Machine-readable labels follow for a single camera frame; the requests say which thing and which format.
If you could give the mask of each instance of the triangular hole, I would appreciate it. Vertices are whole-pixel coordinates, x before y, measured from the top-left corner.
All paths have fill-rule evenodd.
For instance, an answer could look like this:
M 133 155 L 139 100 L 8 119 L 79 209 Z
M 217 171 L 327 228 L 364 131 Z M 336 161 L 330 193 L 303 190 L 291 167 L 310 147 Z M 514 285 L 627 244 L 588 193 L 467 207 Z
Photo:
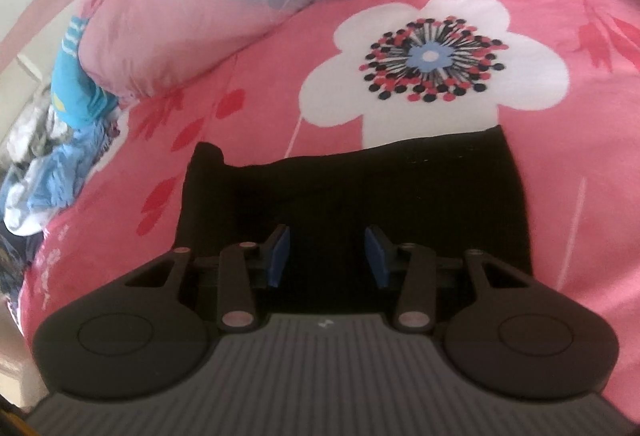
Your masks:
M 171 274 L 174 262 L 171 259 L 156 263 L 127 282 L 134 288 L 162 288 Z
M 482 268 L 492 288 L 527 288 L 529 286 L 493 263 L 485 263 Z

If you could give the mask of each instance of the metal rivet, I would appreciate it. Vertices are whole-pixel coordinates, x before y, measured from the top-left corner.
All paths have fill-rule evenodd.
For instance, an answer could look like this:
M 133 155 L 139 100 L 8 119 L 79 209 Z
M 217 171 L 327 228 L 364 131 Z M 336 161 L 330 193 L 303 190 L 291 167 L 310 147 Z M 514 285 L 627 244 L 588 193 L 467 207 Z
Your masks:
M 424 328 L 431 319 L 421 311 L 406 311 L 400 314 L 398 321 L 405 328 Z
M 230 311 L 222 316 L 222 322 L 230 328 L 246 328 L 254 322 L 254 316 L 248 311 Z

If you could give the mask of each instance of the white cloth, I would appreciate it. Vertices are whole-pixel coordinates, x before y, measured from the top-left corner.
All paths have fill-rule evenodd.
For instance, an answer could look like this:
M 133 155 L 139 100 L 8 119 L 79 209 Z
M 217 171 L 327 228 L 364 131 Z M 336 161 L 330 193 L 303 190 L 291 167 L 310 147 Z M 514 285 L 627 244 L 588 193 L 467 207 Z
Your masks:
M 27 164 L 50 153 L 53 146 L 65 142 L 72 134 L 51 105 L 47 88 L 25 106 L 9 133 L 6 150 L 13 163 Z
M 24 178 L 9 190 L 4 209 L 4 225 L 16 236 L 32 236 L 41 232 L 60 212 L 56 207 L 33 212 L 26 207 L 27 199 L 45 161 L 43 158 L 37 158 L 31 162 Z

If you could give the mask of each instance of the round pad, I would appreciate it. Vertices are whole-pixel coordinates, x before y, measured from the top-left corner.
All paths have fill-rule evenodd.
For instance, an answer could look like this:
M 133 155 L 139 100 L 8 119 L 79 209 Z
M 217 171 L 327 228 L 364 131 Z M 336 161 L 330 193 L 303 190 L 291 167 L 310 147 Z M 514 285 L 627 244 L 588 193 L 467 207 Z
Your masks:
M 50 389 L 128 400 L 184 379 L 204 358 L 200 318 L 161 288 L 107 285 L 39 328 L 33 352 Z
M 600 391 L 618 359 L 602 318 L 543 286 L 481 295 L 453 317 L 444 349 L 480 386 L 546 401 Z
M 500 340 L 509 349 L 529 356 L 558 355 L 574 340 L 569 326 L 546 315 L 517 315 L 498 328 Z
M 87 321 L 78 332 L 85 350 L 105 356 L 138 352 L 153 336 L 154 327 L 148 320 L 128 313 L 100 315 Z

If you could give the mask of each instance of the white flower print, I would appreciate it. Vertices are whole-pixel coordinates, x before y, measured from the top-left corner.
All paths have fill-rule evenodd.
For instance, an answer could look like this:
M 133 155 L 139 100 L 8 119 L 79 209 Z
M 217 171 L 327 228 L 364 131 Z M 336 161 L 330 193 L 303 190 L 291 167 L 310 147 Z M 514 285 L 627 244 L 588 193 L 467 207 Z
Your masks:
M 91 168 L 91 171 L 87 175 L 85 184 L 87 184 L 97 172 L 102 171 L 105 167 L 107 167 L 107 165 L 109 165 L 111 160 L 115 158 L 115 156 L 118 154 L 118 151 L 127 141 L 127 137 L 129 137 L 129 113 L 132 109 L 133 106 L 124 111 L 118 118 L 119 134 L 111 141 L 109 149 L 107 149 L 107 151 L 100 157 L 100 160 L 98 160 L 98 162 Z
M 545 109 L 569 86 L 564 61 L 545 45 L 508 32 L 497 0 L 392 3 L 342 23 L 342 51 L 300 91 L 302 118 L 332 127 L 363 117 L 363 147 L 498 124 L 498 105 Z
M 69 224 L 65 223 L 65 225 L 60 229 L 60 232 L 58 233 L 58 241 L 62 242 L 65 240 L 67 233 L 69 232 Z
M 62 253 L 60 252 L 60 249 L 53 249 L 47 256 L 44 272 L 40 274 L 40 288 L 44 292 L 42 311 L 47 309 L 47 305 L 49 304 L 49 300 L 51 299 L 51 295 L 49 293 L 49 274 L 51 269 L 56 265 L 57 262 L 59 262 L 61 254 Z

